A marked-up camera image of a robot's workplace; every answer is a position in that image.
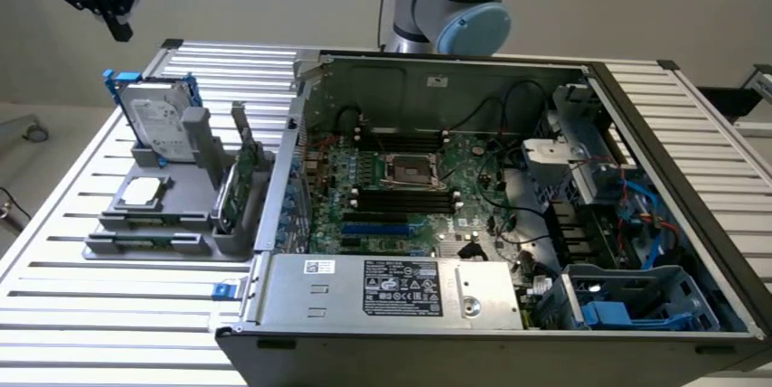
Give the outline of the hard disk in blue carrier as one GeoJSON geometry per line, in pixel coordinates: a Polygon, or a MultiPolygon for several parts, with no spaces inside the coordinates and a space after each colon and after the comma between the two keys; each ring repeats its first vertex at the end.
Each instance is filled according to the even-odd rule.
{"type": "Polygon", "coordinates": [[[196,77],[150,77],[106,70],[103,81],[134,131],[138,144],[166,162],[192,163],[194,149],[183,125],[188,108],[202,107],[196,77]]]}

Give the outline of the blue disk bay latch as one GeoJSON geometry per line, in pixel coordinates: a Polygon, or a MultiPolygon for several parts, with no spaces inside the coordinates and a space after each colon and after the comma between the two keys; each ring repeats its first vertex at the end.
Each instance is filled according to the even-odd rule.
{"type": "Polygon", "coordinates": [[[618,301],[592,301],[582,307],[584,323],[594,329],[631,329],[632,319],[627,306],[618,301]]]}

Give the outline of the grey parts rack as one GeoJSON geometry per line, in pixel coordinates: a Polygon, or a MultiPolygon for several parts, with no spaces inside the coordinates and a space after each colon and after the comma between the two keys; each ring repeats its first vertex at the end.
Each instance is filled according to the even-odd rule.
{"type": "Polygon", "coordinates": [[[134,147],[134,167],[98,217],[98,227],[83,239],[86,259],[239,262],[251,258],[272,173],[272,153],[263,148],[264,167],[252,174],[243,220],[232,233],[220,233],[212,210],[238,151],[227,152],[214,136],[206,108],[187,109],[183,125],[195,161],[163,164],[155,152],[134,147]],[[150,205],[130,205],[120,200],[135,177],[158,177],[164,181],[159,197],[150,205]],[[128,225],[127,215],[163,218],[166,226],[128,225]],[[126,250],[115,244],[119,239],[168,239],[174,250],[126,250]]]}

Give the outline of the silver CPU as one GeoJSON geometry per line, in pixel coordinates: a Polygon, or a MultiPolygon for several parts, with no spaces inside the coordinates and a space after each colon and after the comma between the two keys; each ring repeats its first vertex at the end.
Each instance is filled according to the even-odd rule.
{"type": "Polygon", "coordinates": [[[123,189],[120,200],[130,205],[150,205],[159,197],[164,181],[158,177],[135,177],[123,189]]]}

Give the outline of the green graphics card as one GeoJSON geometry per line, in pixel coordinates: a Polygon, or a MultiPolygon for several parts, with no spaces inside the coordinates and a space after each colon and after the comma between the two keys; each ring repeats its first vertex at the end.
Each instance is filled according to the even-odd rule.
{"type": "Polygon", "coordinates": [[[212,210],[212,219],[220,233],[232,233],[243,220],[252,190],[252,174],[263,169],[266,162],[263,146],[254,138],[243,101],[232,104],[231,114],[242,146],[224,178],[212,210]]]}

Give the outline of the CPU socket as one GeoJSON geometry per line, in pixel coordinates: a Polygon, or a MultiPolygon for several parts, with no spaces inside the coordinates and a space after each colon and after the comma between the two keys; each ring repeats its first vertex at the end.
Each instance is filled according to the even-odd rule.
{"type": "Polygon", "coordinates": [[[379,182],[390,189],[418,191],[446,191],[448,186],[440,181],[435,154],[387,154],[379,182]]]}

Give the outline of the black expansion slot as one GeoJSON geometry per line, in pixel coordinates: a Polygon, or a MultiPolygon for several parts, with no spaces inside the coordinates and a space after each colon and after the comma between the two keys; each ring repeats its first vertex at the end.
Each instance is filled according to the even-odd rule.
{"type": "Polygon", "coordinates": [[[402,212],[344,212],[344,222],[408,224],[407,213],[402,212]]]}

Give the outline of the blue expansion slot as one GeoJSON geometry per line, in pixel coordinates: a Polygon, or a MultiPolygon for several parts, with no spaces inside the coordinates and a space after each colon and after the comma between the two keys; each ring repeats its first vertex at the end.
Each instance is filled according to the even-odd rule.
{"type": "Polygon", "coordinates": [[[384,235],[384,236],[411,236],[411,226],[408,224],[344,224],[342,227],[344,235],[384,235]]]}

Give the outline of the green motherboard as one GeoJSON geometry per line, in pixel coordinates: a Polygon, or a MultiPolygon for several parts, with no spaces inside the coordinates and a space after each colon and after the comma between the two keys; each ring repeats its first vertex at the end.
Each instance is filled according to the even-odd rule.
{"type": "Polygon", "coordinates": [[[288,251],[298,254],[376,255],[439,257],[443,242],[478,242],[488,260],[514,261],[520,250],[532,248],[538,238],[519,228],[522,213],[531,207],[508,196],[514,187],[507,182],[504,168],[508,151],[503,143],[484,134],[464,134],[444,130],[443,145],[435,154],[440,181],[454,197],[454,214],[407,213],[411,236],[344,235],[344,212],[359,212],[352,188],[390,189],[380,182],[387,154],[400,152],[360,151],[363,127],[351,132],[316,131],[311,134],[303,155],[304,178],[310,188],[310,209],[306,229],[288,251]]]}

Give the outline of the silver power supply unit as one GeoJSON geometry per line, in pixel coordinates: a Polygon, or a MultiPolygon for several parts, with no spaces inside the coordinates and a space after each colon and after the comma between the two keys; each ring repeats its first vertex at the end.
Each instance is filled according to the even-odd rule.
{"type": "Polygon", "coordinates": [[[510,267],[451,258],[279,254],[248,319],[266,331],[518,331],[510,267]]]}

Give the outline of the silver chipset heat sink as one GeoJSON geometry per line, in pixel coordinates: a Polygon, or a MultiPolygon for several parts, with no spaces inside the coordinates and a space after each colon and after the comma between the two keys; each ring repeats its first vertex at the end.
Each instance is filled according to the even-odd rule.
{"type": "Polygon", "coordinates": [[[443,258],[454,258],[458,260],[470,261],[488,261],[487,252],[483,246],[474,241],[470,242],[450,242],[438,245],[438,256],[443,258]]]}

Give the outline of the silver metal drive cage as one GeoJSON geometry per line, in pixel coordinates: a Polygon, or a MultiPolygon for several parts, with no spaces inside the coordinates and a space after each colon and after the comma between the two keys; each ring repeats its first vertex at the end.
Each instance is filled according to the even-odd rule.
{"type": "Polygon", "coordinates": [[[544,113],[536,136],[523,142],[526,167],[542,202],[614,205],[623,199],[623,172],[596,119],[604,107],[588,84],[554,91],[555,108],[544,113]]]}

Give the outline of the open black PC case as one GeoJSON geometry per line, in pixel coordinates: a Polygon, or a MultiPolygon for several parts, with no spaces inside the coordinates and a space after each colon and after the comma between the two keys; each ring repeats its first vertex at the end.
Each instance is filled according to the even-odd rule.
{"type": "Polygon", "coordinates": [[[708,374],[772,364],[772,286],[740,253],[772,241],[772,166],[683,72],[655,62],[319,51],[295,62],[286,137],[235,321],[216,342],[255,387],[678,387],[708,374]],[[544,203],[523,142],[555,108],[558,87],[588,84],[623,172],[614,205],[544,203]],[[519,228],[538,238],[508,265],[518,331],[283,332],[248,310],[272,257],[306,229],[303,155],[316,131],[355,127],[484,134],[508,155],[507,194],[531,207],[519,228]],[[714,309],[716,332],[554,330],[535,309],[570,265],[680,266],[714,309]]]}

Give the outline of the aluminium side table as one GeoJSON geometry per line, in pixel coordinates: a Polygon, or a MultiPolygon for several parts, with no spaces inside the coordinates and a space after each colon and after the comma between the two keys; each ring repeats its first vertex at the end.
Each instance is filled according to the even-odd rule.
{"type": "Polygon", "coordinates": [[[746,137],[772,139],[772,64],[755,64],[739,87],[702,86],[699,91],[746,137]],[[768,112],[768,119],[748,119],[758,108],[768,112]]]}

